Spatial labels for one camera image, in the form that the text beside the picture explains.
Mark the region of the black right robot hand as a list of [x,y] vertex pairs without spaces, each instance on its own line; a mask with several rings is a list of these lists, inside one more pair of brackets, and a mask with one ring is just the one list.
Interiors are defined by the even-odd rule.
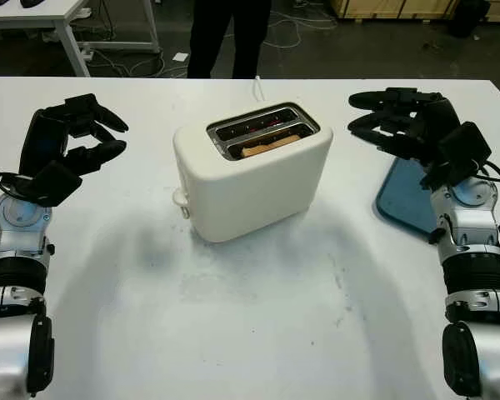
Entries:
[[379,150],[422,164],[438,160],[438,145],[460,126],[453,105],[439,92],[419,92],[414,87],[388,87],[360,92],[348,99],[350,106],[368,111],[347,125],[350,133]]

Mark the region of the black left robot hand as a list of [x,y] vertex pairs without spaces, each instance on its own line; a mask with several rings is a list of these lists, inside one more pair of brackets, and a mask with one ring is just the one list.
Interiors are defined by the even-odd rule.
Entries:
[[[37,110],[22,146],[17,184],[27,188],[43,170],[56,163],[66,174],[81,177],[98,171],[119,156],[127,143],[112,132],[125,133],[128,125],[114,112],[98,103],[92,93],[64,100],[63,104]],[[67,150],[69,138],[91,136],[95,147]]]

